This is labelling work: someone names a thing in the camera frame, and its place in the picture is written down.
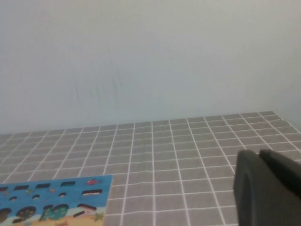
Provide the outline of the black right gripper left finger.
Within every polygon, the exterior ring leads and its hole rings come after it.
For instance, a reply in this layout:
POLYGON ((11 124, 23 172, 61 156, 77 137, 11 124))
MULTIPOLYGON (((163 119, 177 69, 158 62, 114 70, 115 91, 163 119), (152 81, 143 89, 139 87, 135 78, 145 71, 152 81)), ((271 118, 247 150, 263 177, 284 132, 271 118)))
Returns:
POLYGON ((283 186, 259 153, 238 152, 233 190, 240 226, 301 224, 301 199, 283 186))

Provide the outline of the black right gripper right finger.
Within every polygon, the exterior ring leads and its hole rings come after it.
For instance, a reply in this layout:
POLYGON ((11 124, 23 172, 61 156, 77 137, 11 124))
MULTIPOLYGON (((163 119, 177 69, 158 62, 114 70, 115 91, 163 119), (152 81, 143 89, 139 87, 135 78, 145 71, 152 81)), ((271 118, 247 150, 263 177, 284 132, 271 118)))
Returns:
POLYGON ((273 150, 259 151, 259 157, 265 162, 275 177, 290 192, 301 198, 301 165, 273 150))

